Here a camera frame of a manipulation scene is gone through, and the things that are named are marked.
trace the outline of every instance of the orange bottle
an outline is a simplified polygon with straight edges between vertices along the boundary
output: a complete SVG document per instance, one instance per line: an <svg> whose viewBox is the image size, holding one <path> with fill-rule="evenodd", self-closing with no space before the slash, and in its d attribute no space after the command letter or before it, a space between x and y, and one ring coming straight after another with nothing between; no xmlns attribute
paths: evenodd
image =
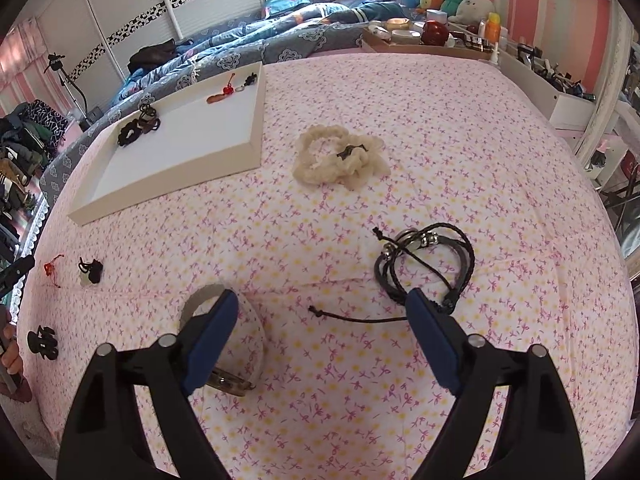
<svg viewBox="0 0 640 480"><path fill-rule="evenodd" d="M490 12L484 28L484 37L491 43L500 41L500 14Z"/></svg>

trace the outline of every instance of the white drawer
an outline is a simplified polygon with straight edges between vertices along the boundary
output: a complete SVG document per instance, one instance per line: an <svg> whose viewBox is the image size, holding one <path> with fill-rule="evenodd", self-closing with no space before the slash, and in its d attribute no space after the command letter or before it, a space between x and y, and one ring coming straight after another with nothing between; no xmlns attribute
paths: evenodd
<svg viewBox="0 0 640 480"><path fill-rule="evenodd" d="M595 110L594 103L559 92L533 70L503 51L500 51L500 69L556 129L581 132L586 129Z"/></svg>

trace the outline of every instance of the tripod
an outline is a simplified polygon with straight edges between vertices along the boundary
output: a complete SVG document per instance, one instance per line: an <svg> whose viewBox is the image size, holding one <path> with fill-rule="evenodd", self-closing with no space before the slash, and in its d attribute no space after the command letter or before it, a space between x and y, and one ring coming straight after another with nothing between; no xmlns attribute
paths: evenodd
<svg viewBox="0 0 640 480"><path fill-rule="evenodd" d="M66 70L64 69L64 67L62 66L62 59L64 59L66 56L60 56L59 54L56 54L55 52L53 54L49 54L49 65L46 67L46 69L44 69L44 72L46 72L47 70L52 69L53 72L62 72L62 75L58 74L58 77L60 78L60 84L65 88L66 92L70 95L71 100L76 104L76 108L78 108L78 110L80 110L80 113L82 114L82 116L84 117L84 121L86 121L86 115L89 113L87 104L86 104L86 97L84 95L84 93L82 92L81 89L78 88L78 85L76 85L76 83L74 83L71 78L69 77L69 74L66 73ZM80 105L78 104L78 101L76 100L75 96L73 95L73 92L69 89L68 84L71 84L76 90L78 90L78 93L82 96L82 100L84 101L84 111L82 110L82 108L80 107Z"/></svg>

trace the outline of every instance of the red apple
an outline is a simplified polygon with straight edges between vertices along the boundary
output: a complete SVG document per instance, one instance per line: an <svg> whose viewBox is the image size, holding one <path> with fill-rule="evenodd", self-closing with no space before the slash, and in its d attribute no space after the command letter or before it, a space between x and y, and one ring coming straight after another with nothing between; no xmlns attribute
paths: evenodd
<svg viewBox="0 0 640 480"><path fill-rule="evenodd" d="M447 25L440 22L429 20L424 23L422 30L422 44L429 46L444 46L449 39L449 29Z"/></svg>

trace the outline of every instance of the pink tablecloth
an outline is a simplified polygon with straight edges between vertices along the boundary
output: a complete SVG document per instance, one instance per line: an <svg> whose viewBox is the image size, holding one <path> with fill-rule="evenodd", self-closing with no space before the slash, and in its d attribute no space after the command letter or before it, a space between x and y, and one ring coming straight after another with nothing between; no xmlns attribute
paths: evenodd
<svg viewBox="0 0 640 480"><path fill-rule="evenodd" d="M268 338L257 390L240 399L205 388L193 398L232 475L407 478L452 397L434 382L406 323L321 320L307 307L401 315L373 279L381 245L371 229L447 221L468 234L478 258L454 316L502 348L550 349L593 475L625 434L638 329L602 204L551 127L507 78L471 60L347 55L273 64L266 74L260 170L84 228L66 212L104 136L73 172L40 239L18 322L23 344L39 324L60 338L56 362L26 355L49 429L62 434L100 343L137 348L176 332L188 295L223 282L246 296ZM361 192L301 187L291 176L294 143L317 123L382 137L391 176ZM59 253L56 289L42 265ZM81 287L81 256L103 261L100 285ZM456 272L446 249L425 257ZM401 278L442 297L441 284L413 264ZM495 398L471 469L491 452L504 392ZM149 398L141 394L140 404L156 461L173 470Z"/></svg>

